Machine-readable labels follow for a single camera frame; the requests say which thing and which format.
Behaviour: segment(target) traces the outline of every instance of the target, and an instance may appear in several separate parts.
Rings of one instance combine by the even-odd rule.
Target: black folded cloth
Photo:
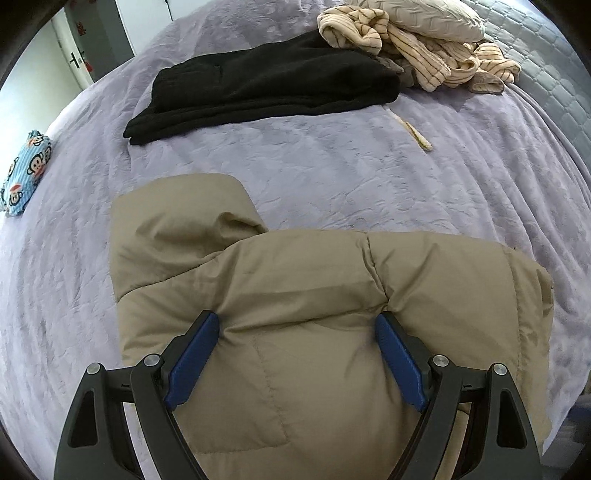
[[[314,30],[161,70],[150,105],[123,136],[142,145],[200,127],[357,110],[393,102],[399,91],[392,70],[363,52],[332,48]]]

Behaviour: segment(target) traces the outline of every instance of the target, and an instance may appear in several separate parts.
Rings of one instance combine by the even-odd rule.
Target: door handle
[[[72,56],[72,59],[70,60],[70,63],[74,62],[74,65],[76,65],[76,68],[79,69],[80,66],[78,65],[78,62],[76,61],[76,57],[74,56],[73,52],[70,52],[70,55]]]

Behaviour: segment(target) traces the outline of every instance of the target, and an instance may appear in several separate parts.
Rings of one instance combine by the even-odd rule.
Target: doorway
[[[133,58],[115,0],[69,0],[65,12],[79,59],[94,82]]]

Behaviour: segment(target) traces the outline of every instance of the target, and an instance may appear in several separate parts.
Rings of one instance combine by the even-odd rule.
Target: white pillow
[[[483,20],[460,0],[345,0],[349,5],[379,8],[397,27],[424,37],[457,42],[480,41]]]

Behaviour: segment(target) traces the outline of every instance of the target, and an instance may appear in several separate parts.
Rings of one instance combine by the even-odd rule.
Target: striped garment
[[[402,54],[412,65],[417,82],[432,92],[444,84],[464,83],[475,93],[501,93],[521,70],[494,43],[481,45],[422,37],[398,28],[379,8],[341,5],[318,16],[322,37],[334,48],[359,48],[372,55]]]

